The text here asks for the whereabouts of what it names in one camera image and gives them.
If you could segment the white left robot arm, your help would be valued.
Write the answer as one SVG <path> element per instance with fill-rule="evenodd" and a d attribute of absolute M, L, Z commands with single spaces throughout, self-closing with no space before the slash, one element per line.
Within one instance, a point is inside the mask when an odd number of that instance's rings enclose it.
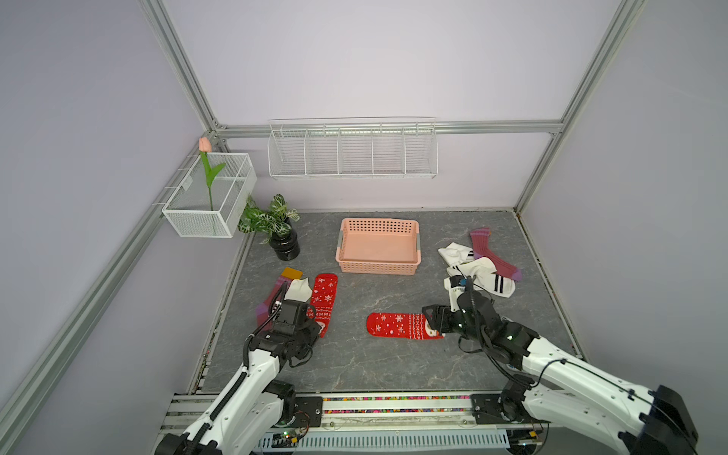
<path fill-rule="evenodd" d="M 248 454 L 265 433 L 295 415 L 295 388 L 277 379 L 286 364 L 305 363 L 320 337 L 317 310 L 281 301 L 244 343 L 241 367 L 212 405 L 182 434 L 166 434 L 157 454 Z"/>

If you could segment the red christmas sock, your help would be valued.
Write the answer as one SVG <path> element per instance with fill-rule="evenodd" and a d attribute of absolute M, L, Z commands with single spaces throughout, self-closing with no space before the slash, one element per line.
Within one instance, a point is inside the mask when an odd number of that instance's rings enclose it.
<path fill-rule="evenodd" d="M 434 340 L 444 336 L 432 329 L 422 314 L 372 313 L 366 328 L 373 337 L 388 339 Z"/>
<path fill-rule="evenodd" d="M 333 273 L 322 273 L 314 282 L 307 316 L 320 326 L 321 339 L 325 337 L 331 322 L 338 284 L 339 277 Z"/>

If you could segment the white sock black stripes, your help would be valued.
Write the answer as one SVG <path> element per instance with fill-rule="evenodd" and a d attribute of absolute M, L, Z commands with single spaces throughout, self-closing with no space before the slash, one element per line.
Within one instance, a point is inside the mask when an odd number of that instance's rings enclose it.
<path fill-rule="evenodd" d="M 471 277 L 479 290 L 485 290 L 491 295 L 502 298 L 511 298 L 516 290 L 515 281 L 500 275 L 494 263 L 485 257 L 448 267 L 447 274 L 451 277 L 458 275 Z"/>

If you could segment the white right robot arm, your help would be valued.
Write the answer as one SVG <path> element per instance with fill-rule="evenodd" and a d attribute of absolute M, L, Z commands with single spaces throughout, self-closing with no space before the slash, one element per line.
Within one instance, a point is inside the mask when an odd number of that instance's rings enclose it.
<path fill-rule="evenodd" d="M 649 389 L 610 375 L 500 315 L 473 278 L 448 280 L 455 303 L 422 309 L 428 329 L 471 341 L 508 377 L 500 414 L 568 428 L 618 454 L 695 454 L 699 435 L 686 403 L 667 386 Z"/>

